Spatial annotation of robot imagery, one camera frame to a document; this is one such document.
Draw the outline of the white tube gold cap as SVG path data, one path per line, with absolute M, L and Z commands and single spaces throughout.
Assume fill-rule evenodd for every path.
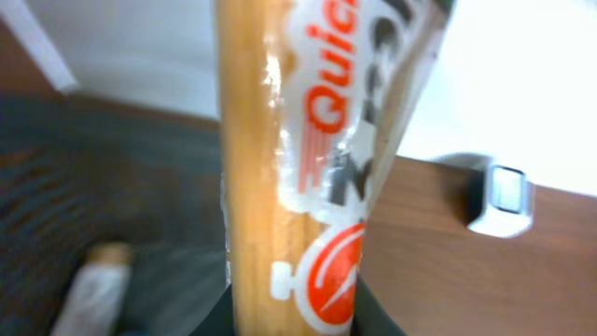
M 50 335 L 113 334 L 132 276 L 133 257 L 132 247 L 122 242 L 94 245 L 76 272 Z

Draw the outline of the spaghetti pasta packet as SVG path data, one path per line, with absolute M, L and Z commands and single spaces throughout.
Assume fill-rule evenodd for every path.
M 234 330 L 346 335 L 368 217 L 454 3 L 215 8 Z

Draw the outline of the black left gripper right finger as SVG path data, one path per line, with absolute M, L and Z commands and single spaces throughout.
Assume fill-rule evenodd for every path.
M 351 336 L 407 336 L 386 313 L 361 276 L 357 277 Z

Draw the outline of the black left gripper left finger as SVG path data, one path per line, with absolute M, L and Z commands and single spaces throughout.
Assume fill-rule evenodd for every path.
M 189 336 L 233 336 L 232 286 L 228 286 L 210 313 Z

